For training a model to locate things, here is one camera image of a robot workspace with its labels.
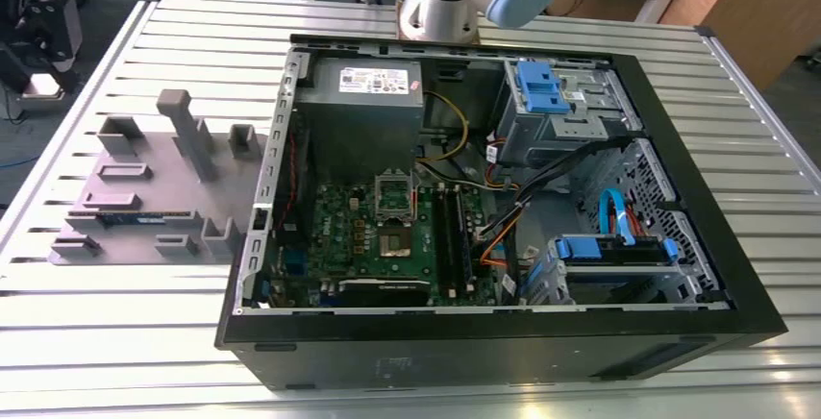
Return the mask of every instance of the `gray block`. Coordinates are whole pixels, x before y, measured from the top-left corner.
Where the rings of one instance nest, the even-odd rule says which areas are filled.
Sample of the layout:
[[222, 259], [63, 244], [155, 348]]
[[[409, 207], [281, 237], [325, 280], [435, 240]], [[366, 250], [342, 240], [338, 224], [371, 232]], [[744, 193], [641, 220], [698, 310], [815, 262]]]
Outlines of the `gray block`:
[[219, 231], [211, 218], [206, 219], [202, 237], [203, 244], [216, 259], [234, 259], [241, 248], [242, 236], [233, 217], [229, 217], [226, 222], [224, 233]]
[[140, 204], [136, 193], [88, 193], [82, 200], [86, 208], [102, 210], [135, 210]]
[[231, 125], [229, 132], [229, 146], [238, 160], [258, 160], [262, 157], [257, 132], [250, 124]]
[[151, 169], [143, 162], [100, 164], [98, 177], [104, 181], [144, 180], [151, 178]]
[[[203, 118], [194, 118], [194, 123], [196, 125], [196, 135], [200, 137], [200, 141], [203, 142], [203, 146], [208, 150], [208, 153], [214, 151], [214, 137], [211, 132], [208, 131], [208, 125], [206, 124], [206, 120]], [[175, 141], [175, 145], [178, 146], [178, 151], [180, 152], [180, 156], [183, 158], [188, 158], [188, 154], [186, 153], [186, 149], [180, 144], [180, 137], [172, 137]]]
[[86, 233], [87, 231], [98, 231], [106, 230], [106, 224], [100, 219], [92, 216], [84, 215], [70, 215], [66, 217], [66, 223], [72, 226], [79, 233]]
[[154, 249], [166, 258], [196, 256], [198, 247], [188, 234], [159, 234], [154, 238]]
[[[211, 218], [214, 224], [223, 229], [230, 217], [234, 219], [250, 217], [261, 160], [237, 160], [229, 144], [230, 135], [214, 134], [211, 158], [219, 178], [207, 184], [200, 184], [196, 173], [180, 167], [184, 164], [178, 158], [174, 136], [174, 133], [146, 132], [144, 138], [131, 141], [136, 157], [115, 160], [108, 153], [100, 154], [95, 171], [88, 174], [83, 193], [72, 210], [87, 211], [90, 214], [107, 210], [115, 212], [128, 210], [132, 213], [119, 217], [120, 223], [116, 222], [116, 215], [114, 218], [110, 217], [110, 221], [115, 222], [106, 225], [95, 220], [94, 215], [79, 215], [78, 219], [70, 217], [60, 235], [66, 237], [78, 233], [92, 235], [100, 245], [100, 252], [94, 257], [74, 258], [52, 252], [50, 255], [52, 263], [60, 265], [224, 264], [230, 261], [227, 256], [216, 257], [211, 254], [202, 239], [204, 219]], [[266, 137], [257, 135], [257, 139], [261, 148], [265, 147]], [[151, 169], [151, 178], [118, 181], [100, 178], [98, 171], [103, 165], [124, 162], [144, 163]], [[88, 193], [95, 195], [135, 193], [140, 199], [140, 206], [138, 209], [123, 207], [88, 209], [83, 205]], [[238, 225], [241, 232], [246, 226], [246, 224]], [[154, 247], [155, 237], [159, 234], [188, 234], [198, 246], [196, 256], [164, 257]], [[226, 252], [224, 248], [214, 250]]]
[[59, 237], [51, 244], [51, 249], [67, 259], [91, 259], [100, 254], [100, 245], [87, 234]]
[[166, 221], [166, 225], [172, 229], [199, 229], [203, 225], [203, 217], [200, 213], [195, 210], [188, 215], [166, 215], [163, 216], [163, 220]]
[[143, 137], [143, 131], [131, 116], [111, 116], [98, 131], [98, 138], [112, 157], [135, 156], [131, 140]]
[[207, 182], [216, 179], [216, 168], [208, 146], [203, 142], [203, 127], [198, 126], [188, 111], [190, 104], [191, 96], [182, 89], [163, 89], [156, 99], [156, 109], [175, 125], [180, 152], [191, 161], [200, 182]]
[[203, 145], [210, 153], [214, 150], [214, 137], [208, 131], [208, 124], [206, 124], [206, 120], [203, 118], [195, 118], [194, 121], [196, 122], [196, 134], [200, 137], [200, 142], [203, 142]]

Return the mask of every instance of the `aluminum slotted table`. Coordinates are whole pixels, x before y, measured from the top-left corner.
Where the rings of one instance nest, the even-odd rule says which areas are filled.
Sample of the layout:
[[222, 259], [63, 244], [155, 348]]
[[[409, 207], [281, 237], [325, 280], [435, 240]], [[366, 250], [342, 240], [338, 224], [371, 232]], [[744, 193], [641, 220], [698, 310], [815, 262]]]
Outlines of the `aluminum slotted table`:
[[481, 22], [485, 44], [634, 55], [791, 332], [644, 382], [273, 393], [214, 348], [227, 265], [54, 266], [110, 114], [170, 131], [184, 88], [208, 128], [267, 134], [293, 33], [395, 37], [390, 7], [146, 0], [0, 221], [0, 412], [110, 417], [796, 417], [821, 408], [821, 177], [720, 43], [693, 29], [540, 18]]

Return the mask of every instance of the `metal chassis frame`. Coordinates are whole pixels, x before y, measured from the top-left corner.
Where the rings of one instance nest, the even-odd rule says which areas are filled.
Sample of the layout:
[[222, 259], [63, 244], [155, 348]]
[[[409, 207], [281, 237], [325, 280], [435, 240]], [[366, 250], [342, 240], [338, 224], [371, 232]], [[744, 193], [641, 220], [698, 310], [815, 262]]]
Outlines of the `metal chassis frame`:
[[[249, 260], [243, 259], [242, 262], [235, 263], [233, 267], [218, 327], [218, 348], [229, 348], [234, 343], [247, 342], [291, 343], [298, 341], [358, 340], [357, 328], [366, 324], [362, 318], [369, 319], [369, 327], [385, 327], [382, 334], [371, 333], [371, 337], [375, 338], [371, 340], [381, 340], [382, 338], [385, 340], [418, 340], [518, 337], [530, 333], [529, 328], [533, 329], [537, 325], [540, 328], [549, 328], [544, 330], [544, 337], [568, 334], [584, 336], [604, 333], [634, 335], [672, 332], [681, 335], [732, 334], [734, 340], [728, 342], [725, 339], [725, 342], [730, 346], [738, 344], [741, 347], [787, 331], [696, 163], [676, 132], [673, 122], [634, 57], [526, 48], [510, 48], [506, 49], [505, 54], [498, 54], [499, 49], [494, 46], [466, 47], [463, 45], [437, 45], [425, 42], [373, 40], [355, 37], [294, 35], [291, 42], [298, 45], [293, 53], [311, 52], [317, 49], [338, 49], [350, 52], [349, 47], [355, 47], [359, 50], [361, 45], [365, 44], [362, 46], [365, 48], [359, 50], [361, 54], [394, 58], [402, 56], [405, 49], [410, 49], [411, 54], [406, 54], [406, 56], [418, 58], [426, 57], [423, 52], [427, 51], [429, 56], [453, 57], [461, 60], [487, 60], [489, 57], [504, 59], [506, 56], [538, 58], [540, 55], [545, 54], [573, 58], [609, 59], [616, 73], [625, 80], [626, 95], [641, 116], [645, 129], [649, 131], [656, 154], [665, 164], [669, 178], [680, 195], [678, 200], [689, 212], [690, 223], [701, 234], [702, 246], [710, 255], [710, 262], [722, 276], [725, 289], [732, 296], [736, 308], [698, 312], [698, 323], [690, 315], [682, 314], [688, 312], [670, 311], [644, 312], [641, 316], [636, 316], [632, 312], [609, 312], [606, 314], [600, 312], [520, 313], [506, 314], [505, 316], [498, 314], [273, 316], [255, 312], [243, 314], [245, 310], [238, 305], [243, 299], [242, 282], [253, 272], [251, 267], [258, 268], [262, 264], [261, 252], [265, 251], [265, 242], [255, 243], [254, 241], [261, 240], [262, 236], [269, 234], [266, 230], [259, 233], [254, 232], [254, 237], [251, 237], [251, 234], [249, 235], [246, 245], [250, 245], [254, 256]], [[399, 49], [399, 52], [391, 55], [391, 49]], [[287, 76], [293, 76], [298, 71], [298, 65], [289, 62], [286, 77], [282, 80], [282, 89], [279, 90], [278, 116], [281, 112], [287, 113], [290, 111], [294, 81], [289, 81]], [[269, 166], [267, 163], [263, 163], [263, 165], [266, 168], [275, 168], [274, 165]], [[270, 204], [267, 206], [255, 205], [255, 208], [269, 209], [270, 206]], [[267, 225], [270, 222], [271, 214], [269, 213]], [[266, 318], [269, 324], [263, 323], [262, 318]]]

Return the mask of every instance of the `sticker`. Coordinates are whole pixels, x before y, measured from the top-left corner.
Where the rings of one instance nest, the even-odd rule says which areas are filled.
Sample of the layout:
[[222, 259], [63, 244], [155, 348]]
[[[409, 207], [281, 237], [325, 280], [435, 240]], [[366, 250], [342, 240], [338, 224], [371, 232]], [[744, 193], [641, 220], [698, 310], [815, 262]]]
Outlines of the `sticker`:
[[409, 71], [383, 68], [343, 68], [339, 76], [339, 92], [410, 94]]
[[568, 99], [568, 100], [578, 100], [580, 102], [586, 102], [585, 94], [582, 92], [568, 92], [568, 91], [565, 91], [565, 99]]
[[513, 281], [513, 278], [510, 277], [508, 273], [505, 274], [505, 277], [502, 278], [502, 287], [505, 288], [505, 290], [509, 292], [512, 296], [516, 295], [516, 282]]
[[499, 154], [499, 150], [493, 145], [487, 145], [487, 162], [491, 164], [497, 163], [497, 156]]

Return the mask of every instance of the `red wire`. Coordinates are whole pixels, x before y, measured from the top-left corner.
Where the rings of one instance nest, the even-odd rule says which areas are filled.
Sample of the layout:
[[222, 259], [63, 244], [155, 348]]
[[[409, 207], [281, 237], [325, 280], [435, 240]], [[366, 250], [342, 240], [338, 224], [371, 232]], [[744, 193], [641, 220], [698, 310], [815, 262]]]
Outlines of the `red wire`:
[[285, 217], [291, 212], [291, 207], [294, 206], [294, 200], [297, 200], [297, 142], [294, 141], [294, 133], [289, 136], [289, 142], [291, 146], [291, 196], [287, 199], [287, 206], [285, 207], [285, 212], [282, 213], [282, 218], [279, 219], [278, 230], [282, 228], [282, 224], [285, 223]]

